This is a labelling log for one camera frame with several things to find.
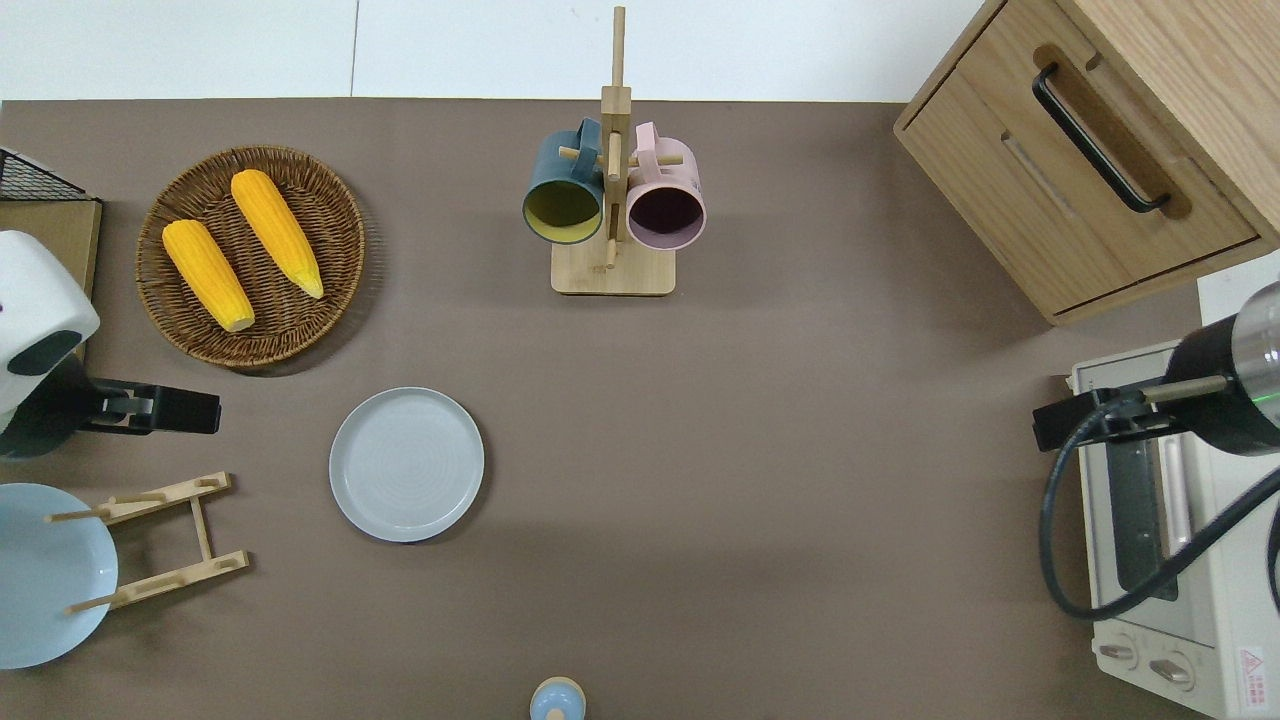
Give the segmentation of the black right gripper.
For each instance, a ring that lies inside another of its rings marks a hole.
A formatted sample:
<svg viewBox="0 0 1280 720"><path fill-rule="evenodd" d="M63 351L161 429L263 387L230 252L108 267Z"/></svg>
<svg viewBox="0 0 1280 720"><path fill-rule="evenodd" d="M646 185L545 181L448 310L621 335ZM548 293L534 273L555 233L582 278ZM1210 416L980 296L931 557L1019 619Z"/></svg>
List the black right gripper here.
<svg viewBox="0 0 1280 720"><path fill-rule="evenodd" d="M1064 448L1079 427L1085 428L1079 445L1143 441L1183 432L1183 424L1158 410L1142 389L1089 389L1038 407L1032 418L1041 452Z"/></svg>

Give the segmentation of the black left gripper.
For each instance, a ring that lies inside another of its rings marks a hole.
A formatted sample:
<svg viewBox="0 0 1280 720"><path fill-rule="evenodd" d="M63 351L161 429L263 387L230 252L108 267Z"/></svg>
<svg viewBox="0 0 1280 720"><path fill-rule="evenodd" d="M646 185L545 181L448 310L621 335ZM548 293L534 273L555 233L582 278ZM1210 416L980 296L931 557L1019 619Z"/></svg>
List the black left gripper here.
<svg viewBox="0 0 1280 720"><path fill-rule="evenodd" d="M88 430L148 436L157 430L211 436L219 432L220 397L155 384L99 384L101 402Z"/></svg>

